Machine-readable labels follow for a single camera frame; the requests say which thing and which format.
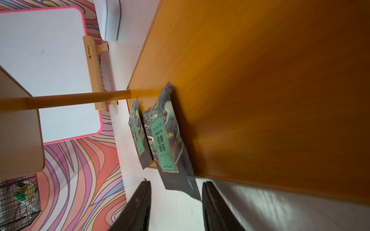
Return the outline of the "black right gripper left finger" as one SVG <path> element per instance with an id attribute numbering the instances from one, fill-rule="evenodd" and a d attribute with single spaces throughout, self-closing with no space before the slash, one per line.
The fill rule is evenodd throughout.
<path id="1" fill-rule="evenodd" d="M 151 192 L 150 181 L 142 181 L 109 231 L 148 231 Z"/>

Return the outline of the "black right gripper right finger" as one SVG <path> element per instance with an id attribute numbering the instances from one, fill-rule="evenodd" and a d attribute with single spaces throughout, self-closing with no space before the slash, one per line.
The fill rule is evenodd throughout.
<path id="1" fill-rule="evenodd" d="M 245 231 L 210 181 L 203 183 L 202 209 L 206 231 Z"/>

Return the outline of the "green tea bag large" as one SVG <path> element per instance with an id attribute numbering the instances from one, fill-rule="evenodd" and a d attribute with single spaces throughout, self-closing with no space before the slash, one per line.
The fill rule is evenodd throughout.
<path id="1" fill-rule="evenodd" d="M 143 125 L 143 116 L 139 100 L 135 99 L 129 115 L 129 127 L 134 140 L 137 155 L 142 169 L 147 168 L 153 162 L 153 156 Z"/>

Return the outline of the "green tea bag small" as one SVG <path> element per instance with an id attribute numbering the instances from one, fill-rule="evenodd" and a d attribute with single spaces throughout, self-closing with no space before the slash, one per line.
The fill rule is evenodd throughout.
<path id="1" fill-rule="evenodd" d="M 149 147 L 165 189 L 181 191 L 201 200 L 194 170 L 172 104 L 174 87 L 165 86 L 152 107 L 144 112 Z"/>

